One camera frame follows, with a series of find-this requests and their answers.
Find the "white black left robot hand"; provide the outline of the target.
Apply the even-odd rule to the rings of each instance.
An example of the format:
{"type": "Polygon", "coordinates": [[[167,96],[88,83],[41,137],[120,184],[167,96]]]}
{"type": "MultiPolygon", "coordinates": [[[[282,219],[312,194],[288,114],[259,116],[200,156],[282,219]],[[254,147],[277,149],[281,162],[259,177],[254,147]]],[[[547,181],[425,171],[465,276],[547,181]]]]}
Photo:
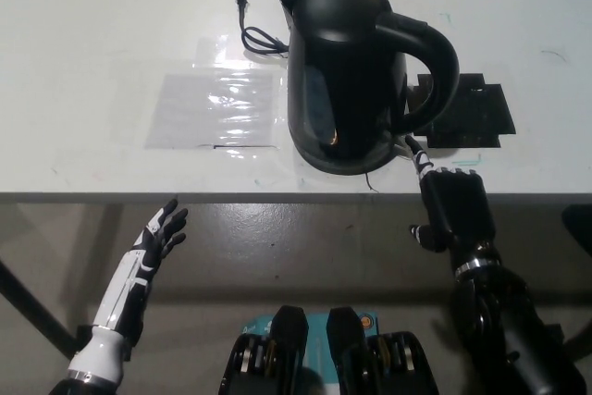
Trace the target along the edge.
{"type": "Polygon", "coordinates": [[[112,330],[135,347],[152,284],[163,260],[185,241],[189,211],[176,199],[161,207],[142,228],[113,274],[92,324],[112,330]]]}

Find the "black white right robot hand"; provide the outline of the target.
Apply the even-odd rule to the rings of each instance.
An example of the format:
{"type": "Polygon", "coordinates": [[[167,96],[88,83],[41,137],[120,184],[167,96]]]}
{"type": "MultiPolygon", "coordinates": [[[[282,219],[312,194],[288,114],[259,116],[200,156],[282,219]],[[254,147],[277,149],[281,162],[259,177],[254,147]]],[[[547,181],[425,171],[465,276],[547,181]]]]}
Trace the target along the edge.
{"type": "Polygon", "coordinates": [[[420,246],[430,252],[450,253],[456,278],[463,273],[501,264],[494,247],[496,228],[482,178],[473,170],[436,167],[412,136],[404,138],[413,154],[426,225],[411,225],[420,246]]]}

